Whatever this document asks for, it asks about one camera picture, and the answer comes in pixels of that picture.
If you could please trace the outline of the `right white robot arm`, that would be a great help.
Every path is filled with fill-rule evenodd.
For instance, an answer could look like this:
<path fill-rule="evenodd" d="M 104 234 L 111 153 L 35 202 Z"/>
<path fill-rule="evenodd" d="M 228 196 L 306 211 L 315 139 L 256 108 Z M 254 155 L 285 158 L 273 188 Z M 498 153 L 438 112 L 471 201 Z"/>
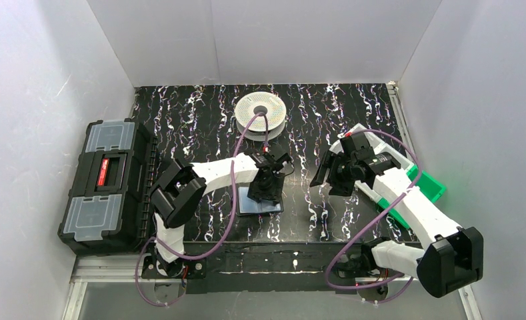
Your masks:
<path fill-rule="evenodd" d="M 311 186 L 328 183 L 330 195 L 350 196 L 356 184 L 376 192 L 404 218 L 420 247 L 388 237 L 361 244 L 359 266 L 391 269 L 418 279 L 433 297 L 443 297 L 483 278 L 484 238 L 446 216 L 412 185 L 410 161 L 388 147 L 366 143 L 332 147 L 323 154 Z"/>

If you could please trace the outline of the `black plastic toolbox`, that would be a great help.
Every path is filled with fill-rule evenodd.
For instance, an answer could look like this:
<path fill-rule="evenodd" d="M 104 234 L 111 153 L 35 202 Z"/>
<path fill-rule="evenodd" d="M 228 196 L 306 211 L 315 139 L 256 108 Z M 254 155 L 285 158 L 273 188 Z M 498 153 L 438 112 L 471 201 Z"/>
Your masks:
<path fill-rule="evenodd" d="M 157 140 L 144 124 L 88 124 L 58 238 L 78 257 L 140 250 L 151 234 L 157 162 Z"/>

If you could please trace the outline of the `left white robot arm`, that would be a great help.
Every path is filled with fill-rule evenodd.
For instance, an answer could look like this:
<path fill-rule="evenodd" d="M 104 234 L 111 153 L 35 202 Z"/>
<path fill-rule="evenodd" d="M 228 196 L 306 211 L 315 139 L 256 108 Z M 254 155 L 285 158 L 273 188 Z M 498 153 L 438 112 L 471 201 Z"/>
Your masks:
<path fill-rule="evenodd" d="M 155 248 L 146 270 L 168 278 L 186 275 L 184 261 L 203 260 L 216 252 L 229 235 L 236 216 L 282 212 L 283 185 L 287 177 L 282 170 L 292 164 L 288 153 L 272 153 L 267 148 L 206 163 L 174 159 L 149 192 L 157 228 L 156 234 L 149 239 Z M 232 206 L 222 238 L 204 254 L 186 255 L 185 224 L 206 194 L 225 187 L 231 188 Z"/>

